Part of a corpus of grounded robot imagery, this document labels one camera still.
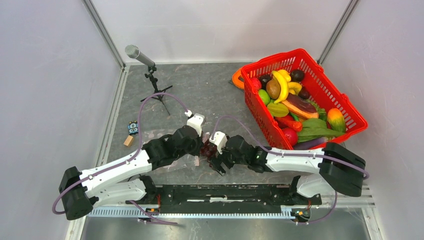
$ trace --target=red plastic basket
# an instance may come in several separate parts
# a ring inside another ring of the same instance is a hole
[[[351,104],[348,96],[340,93],[326,77],[323,68],[304,49],[299,48],[265,57],[241,68],[241,75],[244,78],[244,100],[271,147],[293,149],[257,91],[253,90],[250,78],[270,74],[273,70],[278,71],[280,69],[285,69],[289,73],[296,69],[304,71],[305,78],[301,84],[310,93],[310,99],[318,103],[327,112],[332,108],[338,108],[342,112],[346,121],[346,134],[330,142],[342,143],[351,136],[367,129],[367,121]]]

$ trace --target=purple eggplant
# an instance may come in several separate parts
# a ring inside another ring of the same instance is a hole
[[[293,146],[294,150],[308,150],[320,144],[328,142],[330,139],[326,136],[321,136],[309,141],[300,142]]]

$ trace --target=microphone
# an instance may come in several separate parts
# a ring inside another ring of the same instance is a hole
[[[150,58],[148,58],[146,55],[144,55],[137,46],[126,46],[125,53],[128,57],[135,59],[150,68],[153,68],[155,66],[155,62],[150,60]]]

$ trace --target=tripod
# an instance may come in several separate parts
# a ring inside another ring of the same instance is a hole
[[[157,82],[158,82],[158,79],[156,78],[156,77],[154,77],[153,76],[153,73],[156,71],[157,69],[156,69],[156,66],[149,66],[148,68],[147,68],[147,71],[148,71],[148,74],[147,73],[145,73],[144,74],[144,76],[147,78],[147,79],[149,79],[150,80],[150,82],[151,82],[151,85],[153,86],[153,88],[154,88],[154,94],[156,94],[156,93],[165,93],[168,89],[170,89],[170,88],[172,88],[172,85],[171,86],[168,86],[167,88],[165,88],[165,89],[162,89],[162,90],[159,90],[158,89],[158,85],[156,84]],[[170,114],[170,111],[168,111],[168,108],[167,108],[167,106],[165,105],[165,103],[164,103],[164,100],[163,100],[163,98],[164,98],[164,96],[163,95],[160,95],[160,96],[155,96],[155,97],[152,97],[153,99],[156,99],[156,100],[158,100],[159,102],[161,102],[162,104],[163,104],[163,106],[165,107],[165,110],[166,110],[166,112],[168,113],[168,115],[170,116],[171,114]]]

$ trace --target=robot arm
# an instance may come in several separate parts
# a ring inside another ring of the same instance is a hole
[[[128,159],[137,151],[103,166],[82,171],[78,171],[75,166],[67,169],[60,183],[60,193],[79,180],[87,177],[88,180],[72,188],[62,197],[66,218],[74,220],[99,206],[142,199],[147,193],[143,181],[140,179],[121,181],[171,165],[186,154],[199,155],[203,146],[201,137],[204,119],[203,115],[194,114],[187,120],[187,124],[177,129],[174,134],[167,134],[144,144],[132,161]],[[125,164],[94,176],[94,173],[122,162]]]
[[[66,218],[78,219],[90,213],[93,208],[127,200],[151,202],[155,197],[151,194],[151,189],[155,188],[153,182],[142,178],[122,181],[171,165],[186,154],[198,156],[204,146],[204,119],[202,115],[192,115],[187,124],[177,129],[174,134],[167,134],[144,144],[135,157],[137,151],[100,167],[82,171],[78,171],[75,166],[67,169],[59,187],[61,194],[78,181],[87,180],[63,194],[61,199]],[[209,142],[216,146],[219,153],[209,160],[210,165],[220,174],[226,172],[222,164],[227,168],[232,168],[234,164],[247,165],[257,173],[306,172],[312,175],[297,176],[293,179],[290,198],[304,200],[334,190],[352,197],[361,195],[363,174],[325,157],[337,157],[362,170],[365,168],[365,161],[336,143],[327,143],[325,148],[313,150],[282,150],[271,147],[264,150],[248,144],[240,135],[228,137],[222,132],[216,132]]]
[[[250,170],[257,173],[305,172],[311,175],[297,176],[291,183],[292,192],[305,198],[332,193],[334,190],[346,196],[361,196],[363,173],[344,164],[327,160],[325,157],[337,157],[361,170],[365,169],[365,161],[336,143],[329,142],[324,148],[312,150],[283,150],[268,147],[268,152],[259,146],[253,147],[248,144],[240,135],[228,137],[219,131],[211,136],[209,142],[216,145],[219,153],[209,162],[220,174],[226,172],[222,164],[229,169],[234,164],[247,165]]]

